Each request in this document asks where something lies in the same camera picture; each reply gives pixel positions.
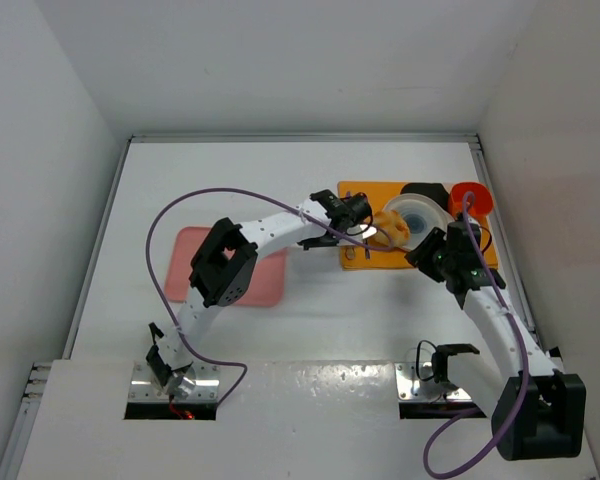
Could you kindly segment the golden knotted bread roll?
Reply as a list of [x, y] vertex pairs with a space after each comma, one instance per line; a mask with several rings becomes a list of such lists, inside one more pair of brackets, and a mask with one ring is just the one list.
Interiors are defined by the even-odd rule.
[[384, 247], [403, 248], [410, 239], [409, 227], [395, 210], [380, 210], [373, 215], [375, 233], [371, 239]]

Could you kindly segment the pink plastic tray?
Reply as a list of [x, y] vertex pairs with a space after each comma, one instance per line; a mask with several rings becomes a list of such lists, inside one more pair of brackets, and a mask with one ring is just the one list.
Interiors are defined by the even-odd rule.
[[[186, 300], [192, 273], [190, 262], [208, 232], [207, 227], [189, 226], [177, 234], [163, 288], [168, 301], [183, 303]], [[246, 293], [237, 300], [236, 305], [277, 305], [284, 294], [286, 259], [287, 250], [284, 249], [259, 261]]]

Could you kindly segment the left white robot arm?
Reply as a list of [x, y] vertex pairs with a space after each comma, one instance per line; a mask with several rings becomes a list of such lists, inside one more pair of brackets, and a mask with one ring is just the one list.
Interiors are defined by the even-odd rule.
[[[272, 204], [280, 213], [250, 222], [235, 223], [222, 218], [214, 223], [192, 257], [188, 296], [178, 313], [171, 308], [160, 286], [151, 259], [151, 242], [159, 221], [179, 203], [196, 196], [227, 193], [251, 197]], [[145, 240], [145, 262], [149, 277], [167, 310], [175, 332], [168, 334], [156, 324], [146, 361], [163, 392], [170, 398], [186, 394], [186, 372], [194, 360], [217, 367], [239, 368], [231, 394], [242, 383], [248, 366], [222, 361], [196, 351], [192, 337], [208, 328], [220, 310], [241, 299], [249, 288], [258, 262], [293, 245], [305, 250], [337, 247], [344, 241], [366, 249], [353, 229], [372, 216], [367, 196], [356, 193], [339, 197], [326, 189], [309, 195], [295, 206], [249, 190], [214, 187], [184, 194], [167, 204], [153, 220]]]

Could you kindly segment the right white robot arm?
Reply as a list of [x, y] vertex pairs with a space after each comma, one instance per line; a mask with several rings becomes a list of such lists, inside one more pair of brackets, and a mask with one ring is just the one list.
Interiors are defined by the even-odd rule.
[[517, 316], [506, 283], [486, 265], [480, 227], [433, 228], [406, 260], [442, 283], [481, 334], [495, 364], [470, 343], [439, 344], [426, 381], [464, 390], [490, 419], [508, 461], [574, 458], [582, 448], [586, 387], [545, 354]]

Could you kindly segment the purple metallic spoon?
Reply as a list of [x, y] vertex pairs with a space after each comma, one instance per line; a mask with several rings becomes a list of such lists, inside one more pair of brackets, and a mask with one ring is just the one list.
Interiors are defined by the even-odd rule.
[[[355, 237], [357, 241], [367, 244], [367, 240], [364, 235], [368, 230], [367, 220], [363, 219], [358, 225], [352, 226], [347, 229], [346, 233], [348, 236]], [[356, 257], [356, 246], [347, 246], [345, 248], [345, 258], [347, 260], [353, 260]]]

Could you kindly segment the orange placemat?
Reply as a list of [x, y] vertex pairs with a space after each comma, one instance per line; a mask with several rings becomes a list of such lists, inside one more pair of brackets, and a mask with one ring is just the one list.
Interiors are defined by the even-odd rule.
[[496, 267], [498, 258], [488, 221], [494, 202], [483, 184], [376, 181], [341, 181], [338, 195], [350, 197], [363, 193], [375, 212], [387, 210], [399, 213], [409, 228], [409, 242], [403, 249], [386, 253], [356, 246], [342, 247], [339, 254], [341, 267], [351, 271], [409, 269], [411, 265], [405, 259], [406, 253], [415, 248], [433, 227], [445, 229], [449, 222], [455, 220], [461, 212], [462, 197], [468, 191], [476, 197], [469, 213], [481, 226], [482, 253], [488, 265]]

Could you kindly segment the white plastic plate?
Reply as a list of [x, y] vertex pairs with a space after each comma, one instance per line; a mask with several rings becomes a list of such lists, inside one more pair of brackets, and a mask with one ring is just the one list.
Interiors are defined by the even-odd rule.
[[395, 211], [406, 222], [410, 231], [410, 242], [417, 244], [423, 240], [430, 231], [437, 227], [445, 230], [452, 221], [452, 217], [431, 198], [406, 193], [389, 200], [385, 211]]

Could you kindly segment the orange plastic cup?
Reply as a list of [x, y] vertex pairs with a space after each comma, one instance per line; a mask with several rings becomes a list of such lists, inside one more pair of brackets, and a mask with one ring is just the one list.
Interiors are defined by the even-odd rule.
[[494, 201], [489, 189], [478, 182], [461, 182], [451, 187], [447, 202], [449, 214], [456, 217], [462, 212], [463, 198], [467, 192], [473, 195], [468, 213], [476, 219], [487, 217], [494, 208]]

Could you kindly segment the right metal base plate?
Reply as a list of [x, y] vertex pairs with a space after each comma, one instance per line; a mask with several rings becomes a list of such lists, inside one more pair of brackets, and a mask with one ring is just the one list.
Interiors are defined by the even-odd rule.
[[421, 363], [416, 373], [414, 362], [394, 364], [396, 390], [398, 400], [402, 403], [471, 403], [471, 397], [461, 388], [450, 383], [436, 383], [434, 380], [424, 381], [431, 374], [431, 363]]

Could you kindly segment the metal base plate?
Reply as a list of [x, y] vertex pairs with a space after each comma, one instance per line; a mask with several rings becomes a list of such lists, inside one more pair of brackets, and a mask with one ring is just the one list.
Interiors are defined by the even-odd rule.
[[146, 364], [136, 363], [128, 390], [130, 403], [166, 404], [170, 398], [176, 403], [207, 404], [219, 399], [219, 370], [205, 363], [192, 363], [183, 371], [174, 373], [165, 386]]
[[431, 374], [431, 363], [421, 363], [416, 373], [414, 362], [394, 364], [396, 390], [398, 400], [402, 403], [471, 403], [471, 397], [461, 388], [450, 383], [436, 383], [434, 380], [424, 381]]

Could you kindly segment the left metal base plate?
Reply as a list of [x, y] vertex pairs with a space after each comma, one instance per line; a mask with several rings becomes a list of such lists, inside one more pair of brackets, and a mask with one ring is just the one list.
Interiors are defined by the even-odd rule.
[[207, 404], [219, 399], [219, 370], [205, 363], [192, 363], [183, 371], [174, 373], [165, 386], [146, 364], [136, 363], [128, 390], [130, 403], [166, 404], [170, 398], [176, 403]]

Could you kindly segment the aluminium table frame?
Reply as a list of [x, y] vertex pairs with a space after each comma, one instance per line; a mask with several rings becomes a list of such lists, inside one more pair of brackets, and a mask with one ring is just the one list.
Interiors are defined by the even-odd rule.
[[[227, 309], [202, 351], [249, 372], [213, 421], [128, 420], [148, 324], [166, 312], [145, 235], [173, 198], [214, 187], [293, 203], [341, 180], [478, 178], [467, 140], [400, 135], [137, 138], [124, 156], [89, 265], [68, 352], [52, 365], [22, 479], [422, 479], [434, 420], [403, 420], [393, 364], [421, 338], [479, 342], [445, 289], [414, 272], [344, 272], [333, 250], [292, 251], [282, 304]], [[163, 274], [177, 232], [272, 207], [206, 194], [160, 222]]]

